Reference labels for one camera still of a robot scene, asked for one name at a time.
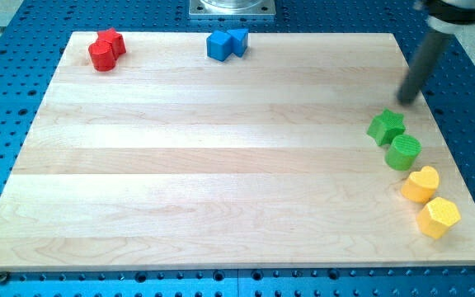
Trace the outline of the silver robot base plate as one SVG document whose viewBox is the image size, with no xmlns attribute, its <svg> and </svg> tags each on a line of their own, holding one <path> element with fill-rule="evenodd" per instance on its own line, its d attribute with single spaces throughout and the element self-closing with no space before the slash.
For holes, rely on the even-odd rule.
<svg viewBox="0 0 475 297">
<path fill-rule="evenodd" d="M 274 0 L 190 0 L 189 16 L 193 19 L 272 19 L 276 15 Z"/>
</svg>

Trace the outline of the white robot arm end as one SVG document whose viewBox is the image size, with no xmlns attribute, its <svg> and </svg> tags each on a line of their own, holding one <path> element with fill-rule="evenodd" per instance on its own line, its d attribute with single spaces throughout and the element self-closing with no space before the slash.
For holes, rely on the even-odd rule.
<svg viewBox="0 0 475 297">
<path fill-rule="evenodd" d="M 416 10 L 426 10 L 427 25 L 440 33 L 454 34 L 475 25 L 475 0 L 416 0 Z"/>
</svg>

